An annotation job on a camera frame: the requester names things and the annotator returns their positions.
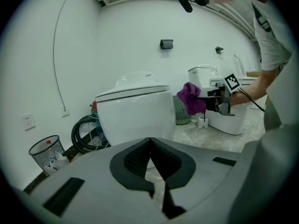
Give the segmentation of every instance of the black cable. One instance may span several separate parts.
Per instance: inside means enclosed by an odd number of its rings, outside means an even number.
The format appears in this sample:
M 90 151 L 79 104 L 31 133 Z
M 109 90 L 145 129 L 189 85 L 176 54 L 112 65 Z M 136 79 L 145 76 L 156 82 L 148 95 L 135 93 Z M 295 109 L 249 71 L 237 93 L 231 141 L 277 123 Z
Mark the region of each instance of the black cable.
M 83 118 L 81 118 L 73 127 L 72 131 L 71 131 L 71 141 L 74 145 L 74 147 L 82 154 L 86 154 L 90 151 L 94 151 L 94 150 L 100 150 L 103 149 L 103 147 L 98 147 L 98 146 L 92 146 L 89 144 L 86 144 L 82 141 L 81 137 L 80 137 L 80 133 L 79 133 L 79 129 L 81 124 L 84 123 L 93 123 L 96 122 L 95 119 L 90 118 L 90 115 L 86 115 Z
M 66 2 L 66 0 L 64 0 L 64 3 L 63 3 L 63 5 L 62 5 L 62 7 L 61 7 L 61 9 L 60 9 L 60 11 L 59 11 L 59 15 L 58 15 L 58 18 L 57 18 L 57 22 L 56 22 L 56 26 L 55 26 L 55 31 L 54 31 L 54 39 L 53 39 L 53 68 L 54 68 L 54 76 L 55 76 L 55 81 L 56 81 L 56 85 L 57 85 L 58 93 L 59 93 L 59 96 L 60 96 L 60 98 L 61 98 L 62 104 L 63 104 L 63 106 L 64 106 L 64 111 L 65 111 L 64 100 L 62 99 L 61 92 L 60 92 L 59 85 L 58 85 L 58 81 L 57 81 L 57 76 L 56 76 L 54 50 L 55 50 L 55 36 L 56 36 L 56 29 L 57 29 L 57 25 L 58 25 L 58 20 L 59 20 L 59 17 L 60 17 L 62 8 L 63 8 L 64 5 L 65 5 L 65 2 Z
M 244 94 L 248 99 L 250 99 L 261 111 L 265 112 L 265 110 L 259 106 L 251 97 L 249 94 L 246 93 L 242 88 L 238 89 L 242 94 Z

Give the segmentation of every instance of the toilet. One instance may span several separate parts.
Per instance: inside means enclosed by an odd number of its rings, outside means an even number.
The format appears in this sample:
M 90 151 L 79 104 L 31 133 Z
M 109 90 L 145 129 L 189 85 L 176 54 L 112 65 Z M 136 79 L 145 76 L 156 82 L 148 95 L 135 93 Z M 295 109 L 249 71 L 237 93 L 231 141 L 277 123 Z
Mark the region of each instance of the toilet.
M 217 67 L 210 64 L 202 64 L 198 67 L 194 67 L 188 70 L 189 81 L 198 86 L 202 92 L 205 92 L 205 89 L 210 89 L 211 86 L 215 86 L 217 82 L 220 82 L 222 77 L 220 76 Z M 244 88 L 254 82 L 256 77 L 237 77 L 238 81 L 241 84 L 241 87 Z M 235 116 L 225 116 L 221 115 L 218 112 L 206 111 L 206 117 L 209 120 L 209 125 L 219 129 L 223 132 L 232 135 L 238 135 L 242 133 L 246 113 L 249 107 L 252 105 L 252 102 L 248 102 L 241 105 L 234 105 L 230 109 L 231 114 Z
M 147 71 L 128 73 L 96 96 L 100 124 L 111 146 L 139 138 L 173 140 L 175 110 L 169 85 Z

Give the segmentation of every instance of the coiled hose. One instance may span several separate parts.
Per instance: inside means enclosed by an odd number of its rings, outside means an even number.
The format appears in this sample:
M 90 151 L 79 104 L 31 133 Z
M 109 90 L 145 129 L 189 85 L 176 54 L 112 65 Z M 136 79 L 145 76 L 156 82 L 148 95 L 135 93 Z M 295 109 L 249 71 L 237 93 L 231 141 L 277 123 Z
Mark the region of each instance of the coiled hose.
M 84 116 L 82 119 L 80 119 L 73 127 L 72 131 L 71 131 L 71 141 L 73 143 L 73 145 L 75 146 L 75 148 L 82 154 L 86 154 L 90 151 L 96 150 L 97 147 L 96 146 L 92 146 L 89 144 L 86 144 L 82 141 L 80 134 L 79 134 L 79 128 L 81 126 L 81 124 L 83 123 L 93 123 L 96 122 L 95 119 L 90 118 L 90 115 L 86 115 Z

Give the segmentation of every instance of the gray plastic surface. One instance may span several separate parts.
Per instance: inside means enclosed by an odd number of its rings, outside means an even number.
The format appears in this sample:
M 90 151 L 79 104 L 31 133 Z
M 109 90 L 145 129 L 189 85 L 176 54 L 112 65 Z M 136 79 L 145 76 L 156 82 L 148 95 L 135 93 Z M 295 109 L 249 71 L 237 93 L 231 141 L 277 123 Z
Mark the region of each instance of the gray plastic surface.
M 148 192 L 126 189 L 110 173 L 112 157 L 143 139 L 87 153 L 48 177 L 31 194 L 44 204 L 70 177 L 85 180 L 62 218 L 73 223 L 161 223 L 167 217 Z
M 48 211 L 47 209 L 45 209 L 39 202 L 37 202 L 34 198 L 30 197 L 27 193 L 15 188 L 12 189 L 21 201 L 21 203 L 24 205 L 24 207 L 26 207 L 27 210 L 35 218 L 37 218 L 38 221 L 40 221 L 40 223 L 71 224 L 71 222 L 63 220 L 60 217 Z
M 44 204 L 70 177 L 78 177 L 85 183 L 62 215 L 73 223 L 244 223 L 262 211 L 287 180 L 299 155 L 298 139 L 298 126 L 282 127 L 247 143 L 241 154 L 159 139 L 196 162 L 186 186 L 170 190 L 175 205 L 186 210 L 171 220 L 147 192 L 126 189 L 110 173 L 111 158 L 142 139 L 83 155 L 47 178 L 31 196 Z M 212 161 L 215 157 L 237 162 L 232 167 Z

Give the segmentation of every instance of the white wall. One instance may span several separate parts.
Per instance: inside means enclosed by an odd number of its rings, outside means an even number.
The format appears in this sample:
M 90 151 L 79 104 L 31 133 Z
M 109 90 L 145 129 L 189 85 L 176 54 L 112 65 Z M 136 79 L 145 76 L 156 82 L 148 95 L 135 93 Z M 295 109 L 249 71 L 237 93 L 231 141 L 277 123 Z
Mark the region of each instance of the white wall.
M 237 54 L 248 70 L 258 62 L 242 31 L 197 6 L 188 14 L 174 1 L 141 0 L 100 11 L 97 0 L 67 0 L 55 48 L 57 78 L 71 113 L 62 118 L 52 42 L 63 1 L 26 0 L 0 40 L 0 162 L 9 182 L 20 189 L 41 172 L 30 147 L 58 134 L 69 148 L 73 125 L 120 75 L 148 70 L 176 93 L 188 82 L 189 68 L 221 66 L 216 46 L 231 62 Z M 160 39 L 174 39 L 174 48 L 161 51 Z M 20 118 L 25 113 L 32 113 L 36 123 L 28 131 Z
M 100 13 L 98 77 L 102 90 L 136 70 L 154 73 L 177 93 L 188 82 L 188 70 L 202 63 L 221 67 L 215 47 L 233 65 L 233 54 L 253 70 L 258 62 L 249 38 L 227 20 L 199 6 L 187 13 L 176 1 L 140 0 L 104 7 Z M 161 50 L 161 39 L 173 39 L 172 50 Z
M 73 125 L 90 113 L 95 94 L 87 87 L 99 86 L 88 73 L 96 62 L 94 34 L 100 5 L 97 0 L 67 0 L 57 27 L 55 57 L 60 90 L 71 115 L 61 117 L 52 44 L 63 1 L 25 0 L 0 41 L 0 162 L 8 181 L 20 189 L 42 171 L 29 156 L 30 147 L 58 134 L 69 148 Z M 20 118 L 25 113 L 32 113 L 36 124 L 28 131 Z

